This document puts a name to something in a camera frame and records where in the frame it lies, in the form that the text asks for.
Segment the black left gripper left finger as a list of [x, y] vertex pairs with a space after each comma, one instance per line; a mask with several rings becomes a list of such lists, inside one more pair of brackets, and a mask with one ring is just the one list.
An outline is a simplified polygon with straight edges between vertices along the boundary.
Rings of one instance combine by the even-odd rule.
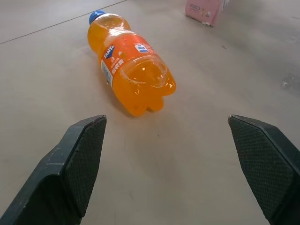
[[35, 167], [0, 225], [80, 225], [98, 175], [107, 119], [71, 125]]

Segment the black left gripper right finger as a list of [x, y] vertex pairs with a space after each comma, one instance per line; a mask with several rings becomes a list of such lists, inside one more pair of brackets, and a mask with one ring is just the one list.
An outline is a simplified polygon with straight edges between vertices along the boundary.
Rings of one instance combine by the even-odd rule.
[[300, 150], [271, 124], [228, 118], [243, 174], [270, 225], [300, 225]]

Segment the orange Fanta soda bottle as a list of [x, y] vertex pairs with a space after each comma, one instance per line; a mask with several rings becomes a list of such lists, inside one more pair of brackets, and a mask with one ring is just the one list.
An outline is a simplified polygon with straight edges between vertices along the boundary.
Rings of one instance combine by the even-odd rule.
[[157, 112], [176, 91], [168, 66], [122, 16], [94, 11], [87, 38], [116, 98], [135, 117]]

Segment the pink carton box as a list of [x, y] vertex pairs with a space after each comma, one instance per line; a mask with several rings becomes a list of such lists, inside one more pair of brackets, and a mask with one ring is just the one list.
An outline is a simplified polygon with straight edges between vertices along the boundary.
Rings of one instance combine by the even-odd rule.
[[185, 14], [204, 25], [214, 27], [222, 6], [223, 0], [187, 0]]

